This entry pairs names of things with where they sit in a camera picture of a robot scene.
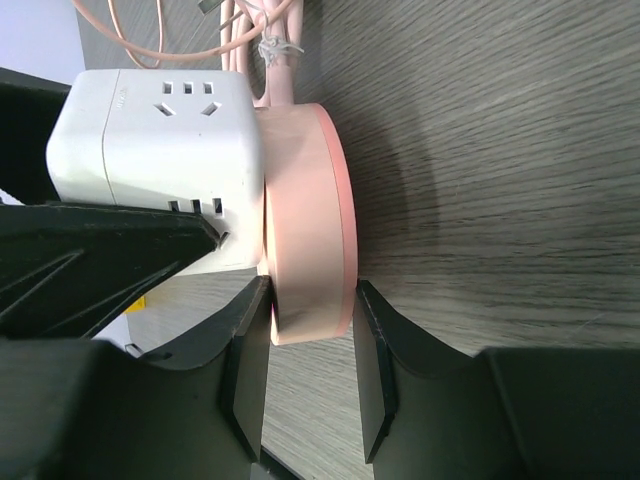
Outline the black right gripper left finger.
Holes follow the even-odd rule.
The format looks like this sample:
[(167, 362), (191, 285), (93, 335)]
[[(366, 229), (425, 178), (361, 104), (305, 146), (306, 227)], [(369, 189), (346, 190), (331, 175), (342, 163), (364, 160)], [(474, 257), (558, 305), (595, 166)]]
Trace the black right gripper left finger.
[(260, 453), (271, 281), (133, 356), (107, 341), (1, 345), (5, 479), (246, 479)]

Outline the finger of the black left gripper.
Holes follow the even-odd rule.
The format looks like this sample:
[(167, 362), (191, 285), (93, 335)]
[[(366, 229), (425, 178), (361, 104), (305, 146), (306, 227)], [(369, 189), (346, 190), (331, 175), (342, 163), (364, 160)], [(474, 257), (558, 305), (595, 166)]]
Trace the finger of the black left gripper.
[(91, 337), (143, 294), (217, 250), (191, 213), (62, 203), (45, 167), (69, 86), (1, 72), (1, 335)]

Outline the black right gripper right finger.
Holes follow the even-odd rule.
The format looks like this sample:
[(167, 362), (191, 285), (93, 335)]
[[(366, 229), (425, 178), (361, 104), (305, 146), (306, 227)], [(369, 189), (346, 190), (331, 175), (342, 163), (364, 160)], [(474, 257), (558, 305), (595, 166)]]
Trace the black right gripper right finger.
[(367, 281), (353, 318), (364, 456), (378, 479), (635, 479), (635, 349), (466, 355)]

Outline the yellow cube plug adapter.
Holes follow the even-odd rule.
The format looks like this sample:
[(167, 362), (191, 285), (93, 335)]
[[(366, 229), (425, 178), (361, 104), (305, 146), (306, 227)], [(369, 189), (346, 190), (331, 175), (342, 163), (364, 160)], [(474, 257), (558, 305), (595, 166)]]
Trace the yellow cube plug adapter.
[(146, 298), (141, 296), (134, 303), (132, 303), (125, 311), (125, 314), (131, 314), (142, 311), (146, 308)]

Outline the white cube plug adapter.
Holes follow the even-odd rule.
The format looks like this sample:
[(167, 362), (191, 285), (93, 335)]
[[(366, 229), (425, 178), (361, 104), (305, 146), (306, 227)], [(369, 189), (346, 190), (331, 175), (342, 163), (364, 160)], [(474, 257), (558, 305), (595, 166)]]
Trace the white cube plug adapter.
[(85, 71), (55, 123), (46, 165), (67, 202), (203, 216), (221, 244), (188, 268), (191, 275), (260, 261), (264, 148), (240, 73)]

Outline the round pink power socket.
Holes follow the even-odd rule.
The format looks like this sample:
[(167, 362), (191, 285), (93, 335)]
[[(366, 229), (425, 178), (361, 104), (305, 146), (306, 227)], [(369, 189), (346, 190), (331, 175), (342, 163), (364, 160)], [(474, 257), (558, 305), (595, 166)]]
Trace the round pink power socket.
[(354, 311), (357, 226), (336, 127), (319, 104), (261, 108), (265, 145), (264, 255), (275, 345), (343, 335)]

